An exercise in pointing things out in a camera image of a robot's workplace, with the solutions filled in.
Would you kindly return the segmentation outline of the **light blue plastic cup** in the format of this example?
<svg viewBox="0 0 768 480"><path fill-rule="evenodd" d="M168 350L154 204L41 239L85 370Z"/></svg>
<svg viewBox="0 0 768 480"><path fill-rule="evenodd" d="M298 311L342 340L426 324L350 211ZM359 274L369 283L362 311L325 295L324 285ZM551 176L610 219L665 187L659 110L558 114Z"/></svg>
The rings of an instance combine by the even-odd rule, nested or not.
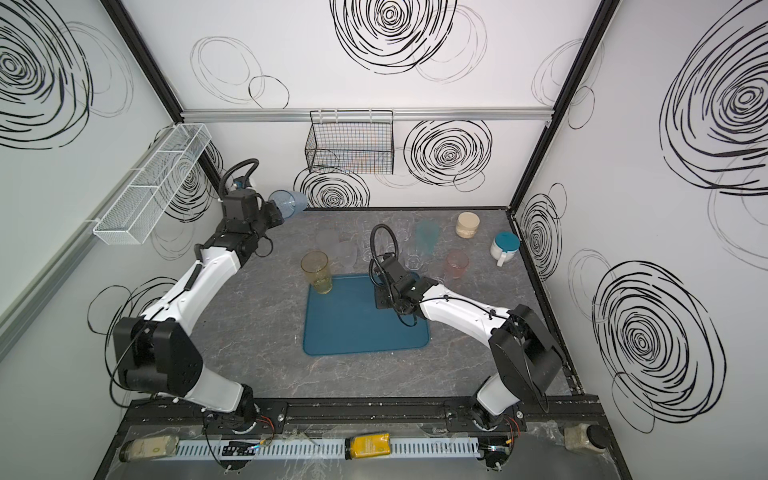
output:
<svg viewBox="0 0 768 480"><path fill-rule="evenodd" d="M303 212L308 207L307 196L299 191L275 190L269 196L278 207L284 220Z"/></svg>

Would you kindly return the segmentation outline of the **teal plastic tray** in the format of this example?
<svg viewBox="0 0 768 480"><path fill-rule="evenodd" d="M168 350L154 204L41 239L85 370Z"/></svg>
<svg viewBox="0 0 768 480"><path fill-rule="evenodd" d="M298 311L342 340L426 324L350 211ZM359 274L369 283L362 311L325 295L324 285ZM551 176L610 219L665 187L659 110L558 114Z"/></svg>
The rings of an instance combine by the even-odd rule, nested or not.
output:
<svg viewBox="0 0 768 480"><path fill-rule="evenodd" d="M364 274L333 276L327 294L309 289L303 351L310 356L419 349L429 342L425 321L406 326L393 310L376 307L374 285Z"/></svg>

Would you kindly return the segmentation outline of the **teal green plastic cup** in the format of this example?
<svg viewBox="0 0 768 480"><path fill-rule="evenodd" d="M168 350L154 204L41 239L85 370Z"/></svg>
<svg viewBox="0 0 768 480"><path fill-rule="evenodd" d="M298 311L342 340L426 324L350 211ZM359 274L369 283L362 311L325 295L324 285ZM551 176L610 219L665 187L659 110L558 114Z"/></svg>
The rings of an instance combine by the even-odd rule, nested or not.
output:
<svg viewBox="0 0 768 480"><path fill-rule="evenodd" d="M422 257L434 254L441 233L440 225L434 220L421 220L415 225L415 247Z"/></svg>

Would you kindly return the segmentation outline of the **yellow transparent cup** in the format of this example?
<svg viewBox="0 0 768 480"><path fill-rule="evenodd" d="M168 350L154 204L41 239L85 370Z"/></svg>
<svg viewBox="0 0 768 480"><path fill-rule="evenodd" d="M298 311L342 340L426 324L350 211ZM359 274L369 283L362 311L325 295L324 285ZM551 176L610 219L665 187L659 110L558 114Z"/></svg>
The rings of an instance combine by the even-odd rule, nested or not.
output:
<svg viewBox="0 0 768 480"><path fill-rule="evenodd" d="M300 267L306 280L318 294L328 294L332 290L330 259L325 252L320 250L308 252L301 259Z"/></svg>

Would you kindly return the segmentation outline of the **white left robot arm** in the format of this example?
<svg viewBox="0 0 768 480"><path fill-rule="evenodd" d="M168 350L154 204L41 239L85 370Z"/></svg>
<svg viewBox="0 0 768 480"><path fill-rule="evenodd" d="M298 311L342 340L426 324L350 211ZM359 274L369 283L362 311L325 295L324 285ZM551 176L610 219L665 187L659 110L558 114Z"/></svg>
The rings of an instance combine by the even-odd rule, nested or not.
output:
<svg viewBox="0 0 768 480"><path fill-rule="evenodd" d="M273 200L252 189L226 194L222 210L216 231L194 246L195 261L180 280L142 313L117 322L113 377L125 390L172 396L250 424L257 416L252 389L206 367L191 334L217 292L262 241L271 241L267 231L284 218Z"/></svg>

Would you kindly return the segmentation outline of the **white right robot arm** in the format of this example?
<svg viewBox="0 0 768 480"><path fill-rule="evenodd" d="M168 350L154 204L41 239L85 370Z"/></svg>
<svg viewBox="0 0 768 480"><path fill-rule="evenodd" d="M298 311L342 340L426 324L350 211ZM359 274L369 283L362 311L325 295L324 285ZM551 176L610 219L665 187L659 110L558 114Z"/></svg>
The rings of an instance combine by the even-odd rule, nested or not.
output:
<svg viewBox="0 0 768 480"><path fill-rule="evenodd" d="M447 325L489 348L496 373L473 394L470 414L477 426L495 428L520 402L548 406L547 389L563 367L564 352L531 308L494 307L462 296L406 270L392 252L370 261L369 276L379 308Z"/></svg>

